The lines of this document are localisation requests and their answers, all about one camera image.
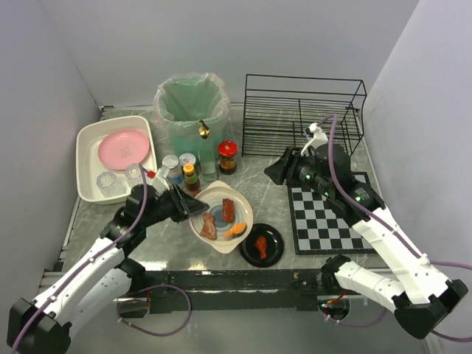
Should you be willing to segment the brown sauce bottle yellow cap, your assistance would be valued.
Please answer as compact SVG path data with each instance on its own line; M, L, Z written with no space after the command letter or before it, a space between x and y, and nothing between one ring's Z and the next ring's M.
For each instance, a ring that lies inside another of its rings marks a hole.
M196 196L201 191L201 183L196 173L195 166L193 164L185 164L183 166L184 172L184 186L187 192Z

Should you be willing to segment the brown meat slice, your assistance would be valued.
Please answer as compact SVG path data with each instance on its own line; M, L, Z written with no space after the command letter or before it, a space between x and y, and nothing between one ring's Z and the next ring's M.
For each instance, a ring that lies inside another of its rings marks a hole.
M215 228L215 217L211 213L205 212L203 214L203 222L199 235L208 240L216 240L217 232Z
M222 200L222 220L225 223L233 223L235 221L235 205L232 199L224 198Z

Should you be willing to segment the beige bowl with handles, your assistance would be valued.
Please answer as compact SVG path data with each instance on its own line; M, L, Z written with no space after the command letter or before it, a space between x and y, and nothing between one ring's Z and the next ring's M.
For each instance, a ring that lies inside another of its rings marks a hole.
M234 251L247 238L254 223L249 202L222 181L211 183L196 199L209 208L190 218L194 234L221 254Z

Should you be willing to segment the clear wine glass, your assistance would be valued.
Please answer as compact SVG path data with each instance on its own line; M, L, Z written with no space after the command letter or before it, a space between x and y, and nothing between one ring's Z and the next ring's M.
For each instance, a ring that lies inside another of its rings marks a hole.
M96 178L96 184L100 192L107 198L117 197L126 192L126 187L122 181L118 179L115 173L109 171L99 174Z
M125 179L128 186L135 186L148 182L147 170L141 164L130 164L125 168Z

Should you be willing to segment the glass oil bottle gold spout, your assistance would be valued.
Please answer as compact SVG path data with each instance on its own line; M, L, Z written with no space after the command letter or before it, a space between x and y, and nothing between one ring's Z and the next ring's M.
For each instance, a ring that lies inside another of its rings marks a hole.
M198 147L198 159L200 162L201 172L204 177L204 180L207 182L212 182L217 177L215 151L209 136L209 127L203 120L200 120L199 122L201 125L198 129L198 132L201 141Z

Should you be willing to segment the orange salmon piece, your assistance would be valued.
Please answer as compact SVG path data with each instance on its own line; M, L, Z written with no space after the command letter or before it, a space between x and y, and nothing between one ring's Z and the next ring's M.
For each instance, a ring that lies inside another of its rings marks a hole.
M246 223L236 223L231 229L224 233L225 240L231 240L234 237L241 236L247 229Z

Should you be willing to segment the pink plate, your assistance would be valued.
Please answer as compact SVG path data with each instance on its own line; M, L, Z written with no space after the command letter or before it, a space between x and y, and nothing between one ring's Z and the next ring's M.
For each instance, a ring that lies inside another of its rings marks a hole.
M98 158L109 170L124 170L130 164L145 160L150 150L148 136L126 128L107 135L98 147Z

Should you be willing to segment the red fried chicken drumstick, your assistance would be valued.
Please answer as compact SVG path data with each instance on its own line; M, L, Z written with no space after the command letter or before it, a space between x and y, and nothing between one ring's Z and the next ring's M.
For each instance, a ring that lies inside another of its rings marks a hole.
M267 240L264 235L259 236L255 243L255 248L259 251L260 259L264 260L267 258Z

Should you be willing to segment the black small plate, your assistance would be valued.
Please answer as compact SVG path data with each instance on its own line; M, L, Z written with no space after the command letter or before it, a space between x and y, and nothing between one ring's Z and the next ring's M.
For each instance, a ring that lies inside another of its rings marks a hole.
M266 223L255 223L239 246L243 259L257 268L274 266L281 260L284 250L281 233Z

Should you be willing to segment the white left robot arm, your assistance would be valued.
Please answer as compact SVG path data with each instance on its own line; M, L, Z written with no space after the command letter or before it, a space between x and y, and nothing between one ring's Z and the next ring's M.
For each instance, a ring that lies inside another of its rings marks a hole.
M36 298L20 298L11 307L8 346L13 353L65 353L73 329L99 306L153 288L145 267L129 257L147 228L167 219L180 223L208 209L177 186L162 193L148 184L133 187L85 256Z

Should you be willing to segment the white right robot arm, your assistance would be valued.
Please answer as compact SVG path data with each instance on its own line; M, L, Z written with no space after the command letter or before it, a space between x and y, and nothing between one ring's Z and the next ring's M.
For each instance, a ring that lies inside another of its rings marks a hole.
M322 268L326 282L382 305L410 336L424 339L433 333L468 294L462 280L447 277L411 242L379 194L355 178L350 157L338 145L322 145L311 156L288 147L264 173L277 185L307 187L324 197L335 215L374 248L394 279L336 256Z

